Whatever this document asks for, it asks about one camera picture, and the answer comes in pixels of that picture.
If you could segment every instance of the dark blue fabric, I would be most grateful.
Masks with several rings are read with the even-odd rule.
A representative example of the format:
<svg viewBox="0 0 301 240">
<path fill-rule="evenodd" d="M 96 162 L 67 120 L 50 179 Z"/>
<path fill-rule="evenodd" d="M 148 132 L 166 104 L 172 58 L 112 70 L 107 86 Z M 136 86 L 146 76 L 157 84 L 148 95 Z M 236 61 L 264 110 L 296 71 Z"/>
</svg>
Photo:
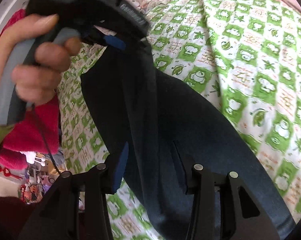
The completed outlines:
<svg viewBox="0 0 301 240">
<path fill-rule="evenodd" d="M 156 70 L 150 46 L 127 50 L 108 47 L 81 76 L 82 92 L 109 152 L 129 143 L 124 178 L 155 229 L 167 240 L 184 240 L 190 221 L 193 197 L 181 190 L 172 160 L 177 140 L 211 171 L 237 171 L 285 239 L 295 222 L 227 119 L 188 85 Z"/>
<path fill-rule="evenodd" d="M 120 40 L 119 38 L 113 35 L 105 35 L 104 40 L 108 45 L 113 46 L 117 49 L 125 50 L 126 48 L 125 42 L 123 42 L 122 40 Z"/>
<path fill-rule="evenodd" d="M 124 149 L 120 155 L 118 164 L 116 166 L 116 170 L 114 172 L 114 181 L 113 181 L 113 192 L 116 192 L 120 184 L 122 182 L 122 178 L 124 176 L 125 168 L 126 168 L 126 163 L 127 163 L 127 158 L 128 158 L 128 143 L 125 143 Z"/>
</svg>

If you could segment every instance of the black cable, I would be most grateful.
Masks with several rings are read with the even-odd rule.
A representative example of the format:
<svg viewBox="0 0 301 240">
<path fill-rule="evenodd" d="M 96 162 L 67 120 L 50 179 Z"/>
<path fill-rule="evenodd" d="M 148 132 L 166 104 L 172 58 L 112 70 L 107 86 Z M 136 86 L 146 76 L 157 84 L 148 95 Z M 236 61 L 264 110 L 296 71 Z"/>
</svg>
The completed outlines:
<svg viewBox="0 0 301 240">
<path fill-rule="evenodd" d="M 49 154 L 49 157 L 52 159 L 52 165 L 54 165 L 55 170 L 56 170 L 56 171 L 58 172 L 58 174 L 60 175 L 61 172 L 59 171 L 59 169 L 58 169 L 58 167 L 57 167 L 57 165 L 56 165 L 56 162 L 55 162 L 55 160 L 54 160 L 54 157 L 52 156 L 52 153 L 51 153 L 51 151 L 50 151 L 50 149 L 49 149 L 49 146 L 48 146 L 48 143 L 47 143 L 47 141 L 46 141 L 44 132 L 43 132 L 43 130 L 42 130 L 40 124 L 39 124 L 39 117 L 38 117 L 38 115 L 37 115 L 36 112 L 35 112 L 35 105 L 34 105 L 34 104 L 32 105 L 32 112 L 33 112 L 33 114 L 35 115 L 36 125 L 37 125 L 37 128 L 38 128 L 38 130 L 39 130 L 39 132 L 40 132 L 42 138 L 43 138 L 43 141 L 44 141 L 46 150 L 47 150 L 47 152 L 48 152 L 48 154 Z"/>
</svg>

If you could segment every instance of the patterned blanket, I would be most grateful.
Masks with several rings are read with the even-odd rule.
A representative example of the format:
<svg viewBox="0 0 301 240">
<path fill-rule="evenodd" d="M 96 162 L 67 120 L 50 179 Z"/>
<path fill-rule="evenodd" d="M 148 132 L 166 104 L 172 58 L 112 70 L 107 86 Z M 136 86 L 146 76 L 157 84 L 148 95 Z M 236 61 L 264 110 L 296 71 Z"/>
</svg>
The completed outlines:
<svg viewBox="0 0 301 240">
<path fill-rule="evenodd" d="M 224 114 L 299 221 L 301 15 L 276 0 L 171 0 L 147 18 L 155 66 Z M 81 73 L 104 49 L 83 45 L 59 86 L 62 144 L 73 173 L 108 156 L 80 87 Z M 124 181 L 108 207 L 114 239 L 161 239 Z"/>
</svg>

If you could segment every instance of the hand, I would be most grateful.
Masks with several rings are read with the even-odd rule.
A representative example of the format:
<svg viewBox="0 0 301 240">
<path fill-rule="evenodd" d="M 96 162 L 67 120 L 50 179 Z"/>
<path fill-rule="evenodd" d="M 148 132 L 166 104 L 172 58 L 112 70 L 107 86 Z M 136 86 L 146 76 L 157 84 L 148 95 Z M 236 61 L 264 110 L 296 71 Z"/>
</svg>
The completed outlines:
<svg viewBox="0 0 301 240">
<path fill-rule="evenodd" d="M 48 33 L 58 22 L 58 15 L 42 17 L 30 15 L 7 28 L 0 37 L 0 79 L 6 61 L 14 46 L 21 41 Z M 17 95 L 26 102 L 42 105 L 55 95 L 61 80 L 61 73 L 68 70 L 70 56 L 80 50 L 79 38 L 71 38 L 64 46 L 51 42 L 41 44 L 35 52 L 37 63 L 47 66 L 17 65 L 12 71 L 12 81 L 16 84 Z"/>
</svg>

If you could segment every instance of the red object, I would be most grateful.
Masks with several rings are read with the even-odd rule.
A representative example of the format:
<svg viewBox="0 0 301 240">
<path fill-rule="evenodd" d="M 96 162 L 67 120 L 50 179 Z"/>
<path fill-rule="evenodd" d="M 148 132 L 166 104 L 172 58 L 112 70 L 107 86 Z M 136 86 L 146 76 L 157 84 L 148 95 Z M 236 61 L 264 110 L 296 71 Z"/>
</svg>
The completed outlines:
<svg viewBox="0 0 301 240">
<path fill-rule="evenodd" d="M 15 170 L 27 168 L 26 155 L 3 148 L 0 151 L 0 164 Z"/>
<path fill-rule="evenodd" d="M 37 106 L 35 112 L 39 117 L 34 115 L 32 111 L 27 111 L 25 119 L 16 124 L 14 129 L 5 137 L 3 146 L 5 149 L 22 152 L 40 152 L 48 153 L 43 142 L 43 138 L 38 130 L 39 123 L 49 149 L 52 153 L 58 152 L 58 98 L 55 96 L 47 104 Z"/>
<path fill-rule="evenodd" d="M 2 29 L 0 36 L 2 36 L 4 30 L 6 30 L 10 25 L 13 25 L 15 22 L 19 21 L 20 19 L 23 19 L 24 17 L 25 17 L 24 9 L 20 9 L 19 11 L 15 12 L 12 15 L 12 17 L 9 19 L 9 21 L 6 23 L 5 27 Z"/>
<path fill-rule="evenodd" d="M 22 184 L 20 185 L 20 200 L 23 202 L 23 203 L 26 203 L 25 199 L 24 199 L 24 196 L 25 196 L 25 189 L 26 189 L 26 185 L 25 184 Z"/>
<path fill-rule="evenodd" d="M 3 28 L 0 36 L 9 26 L 25 17 L 25 10 L 21 9 L 14 13 Z M 50 102 L 37 106 L 35 112 L 26 112 L 25 119 L 16 124 L 14 129 L 5 137 L 3 149 L 0 151 L 0 164 L 9 169 L 21 170 L 27 167 L 26 157 L 20 152 L 34 151 L 48 153 L 42 136 L 39 133 L 37 123 L 41 126 L 52 154 L 58 152 L 58 98 L 55 96 Z"/>
<path fill-rule="evenodd" d="M 14 177 L 15 179 L 22 179 L 22 177 L 20 177 L 20 176 L 13 175 L 10 172 L 10 170 L 7 169 L 6 167 L 2 169 L 0 166 L 0 172 L 3 172 L 5 177 Z"/>
</svg>

